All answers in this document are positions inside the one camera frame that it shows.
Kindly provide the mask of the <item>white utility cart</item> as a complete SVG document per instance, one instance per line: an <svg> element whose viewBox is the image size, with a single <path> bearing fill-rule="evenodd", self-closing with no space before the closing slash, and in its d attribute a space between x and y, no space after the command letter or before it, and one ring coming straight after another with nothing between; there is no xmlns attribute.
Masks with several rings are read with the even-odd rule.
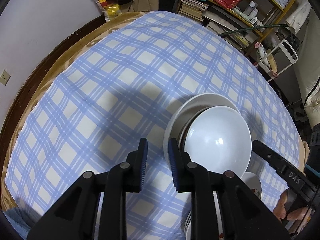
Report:
<svg viewBox="0 0 320 240"><path fill-rule="evenodd" d="M265 49L259 42L255 44L258 66L267 74L271 82L298 61L298 55L287 40L281 40L273 49Z"/></svg>

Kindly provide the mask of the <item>stack of books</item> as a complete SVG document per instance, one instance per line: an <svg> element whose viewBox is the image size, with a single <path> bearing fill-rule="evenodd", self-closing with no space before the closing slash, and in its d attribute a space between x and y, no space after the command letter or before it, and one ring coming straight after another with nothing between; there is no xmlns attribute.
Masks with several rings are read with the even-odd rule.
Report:
<svg viewBox="0 0 320 240"><path fill-rule="evenodd" d="M192 18L197 22L202 22L202 14L208 9L208 4L197 0L181 0L178 14Z"/></svg>

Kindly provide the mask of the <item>upper wall socket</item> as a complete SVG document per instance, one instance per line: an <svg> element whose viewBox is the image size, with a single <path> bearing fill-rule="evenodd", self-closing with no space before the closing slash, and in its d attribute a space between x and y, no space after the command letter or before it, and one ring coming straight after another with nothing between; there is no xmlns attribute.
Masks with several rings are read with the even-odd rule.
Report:
<svg viewBox="0 0 320 240"><path fill-rule="evenodd" d="M0 75L0 83L6 86L10 78L11 75L6 70L3 70L2 74Z"/></svg>

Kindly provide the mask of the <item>red patterned bowl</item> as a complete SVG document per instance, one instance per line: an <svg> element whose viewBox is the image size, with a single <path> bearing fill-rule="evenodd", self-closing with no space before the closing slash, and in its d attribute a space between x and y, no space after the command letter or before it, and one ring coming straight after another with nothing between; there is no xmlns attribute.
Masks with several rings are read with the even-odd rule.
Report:
<svg viewBox="0 0 320 240"><path fill-rule="evenodd" d="M242 177L251 158L251 133L236 110L228 106L214 106L191 123L183 150L191 161L208 171L222 174L230 170Z"/></svg>
<svg viewBox="0 0 320 240"><path fill-rule="evenodd" d="M189 131L189 128L193 121L199 116L199 114L194 115L190 120L187 121L187 123L182 128L180 135L179 135L179 141L178 141L178 148L180 151L184 151L184 143L187 137L187 133Z"/></svg>

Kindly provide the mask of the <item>white folded mattress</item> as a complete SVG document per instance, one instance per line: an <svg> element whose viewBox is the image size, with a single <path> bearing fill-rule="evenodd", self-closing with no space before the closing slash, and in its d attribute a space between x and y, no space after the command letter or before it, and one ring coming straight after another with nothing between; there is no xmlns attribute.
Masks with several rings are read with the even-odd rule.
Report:
<svg viewBox="0 0 320 240"><path fill-rule="evenodd" d="M304 110L314 127L319 124L319 18L311 10L299 59L294 66Z"/></svg>

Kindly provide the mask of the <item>yellow snack bag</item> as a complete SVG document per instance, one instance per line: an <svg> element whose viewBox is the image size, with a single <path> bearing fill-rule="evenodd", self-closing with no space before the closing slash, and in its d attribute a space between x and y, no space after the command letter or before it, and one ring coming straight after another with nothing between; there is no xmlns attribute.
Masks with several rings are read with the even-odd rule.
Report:
<svg viewBox="0 0 320 240"><path fill-rule="evenodd" d="M99 9L102 11L106 22L121 15L118 2L112 0L94 0Z"/></svg>

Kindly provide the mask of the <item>blue plaid tablecloth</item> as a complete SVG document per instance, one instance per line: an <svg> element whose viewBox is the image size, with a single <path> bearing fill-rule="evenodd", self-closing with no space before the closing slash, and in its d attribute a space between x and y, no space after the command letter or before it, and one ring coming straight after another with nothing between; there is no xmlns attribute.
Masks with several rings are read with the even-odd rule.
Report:
<svg viewBox="0 0 320 240"><path fill-rule="evenodd" d="M163 153L172 115L191 97L221 94L252 139L299 164L299 134L285 105L237 49L202 25L154 11L90 43L31 106L9 150L2 206L38 220L85 171L102 173L148 140L143 190L127 197L129 239L184 239L190 206Z"/></svg>

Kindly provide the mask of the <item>large plain white bowl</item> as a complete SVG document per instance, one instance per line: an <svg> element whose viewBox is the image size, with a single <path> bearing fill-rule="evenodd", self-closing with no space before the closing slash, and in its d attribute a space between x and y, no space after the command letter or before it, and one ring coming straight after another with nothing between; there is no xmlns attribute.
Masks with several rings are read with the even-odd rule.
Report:
<svg viewBox="0 0 320 240"><path fill-rule="evenodd" d="M180 132L186 123L200 110L207 107L214 106L228 106L236 110L238 113L240 111L234 103L223 95L216 93L203 93L193 96L187 100L171 117L163 137L163 153L167 165L170 167L170 161L168 156L168 143L170 138L178 139Z"/></svg>

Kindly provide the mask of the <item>wooden bookshelf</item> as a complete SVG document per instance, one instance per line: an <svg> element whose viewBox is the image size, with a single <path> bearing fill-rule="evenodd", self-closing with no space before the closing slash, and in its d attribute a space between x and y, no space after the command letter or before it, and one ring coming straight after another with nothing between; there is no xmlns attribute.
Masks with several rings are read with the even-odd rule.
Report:
<svg viewBox="0 0 320 240"><path fill-rule="evenodd" d="M270 35L271 31L277 27L278 24L282 21L283 17L287 14L287 12L291 9L296 0L287 0L284 6L282 6L276 0L264 0L272 7L268 13L264 14L264 18L260 20L262 23L261 28L259 29L256 25L256 22L253 21L253 18L258 17L259 14L262 13L261 8L262 4L257 1L254 2L254 5L250 7L250 9L246 9L244 12L241 12L238 9L239 3L233 9L225 9L221 5L217 4L214 0L206 0L202 1L208 5L214 5L215 7L219 7L223 11L231 14L233 17L240 20L243 24L249 27L249 30L254 32L257 38L252 41L247 48L245 48L246 55L248 55L253 50L253 44L255 42L262 42L265 38ZM178 13L178 9L181 6L181 0L178 2L178 6L176 12Z"/></svg>

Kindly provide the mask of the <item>cherry plate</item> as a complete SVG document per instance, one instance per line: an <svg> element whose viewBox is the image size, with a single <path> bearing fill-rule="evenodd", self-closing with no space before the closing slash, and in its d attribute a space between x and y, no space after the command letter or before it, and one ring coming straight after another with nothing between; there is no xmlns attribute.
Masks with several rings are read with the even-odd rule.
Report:
<svg viewBox="0 0 320 240"><path fill-rule="evenodd" d="M241 180L248 186L248 188L259 198L261 199L261 182L256 174L253 172L245 172L242 176ZM214 203L216 206L216 216L218 222L219 229L219 237L220 239L224 239L223 228L222 228L222 219L220 215L219 201L217 198L217 193L213 192L214 195ZM192 219L192 211L189 212L189 215L185 221L184 225L184 234L186 240L191 240L191 219Z"/></svg>

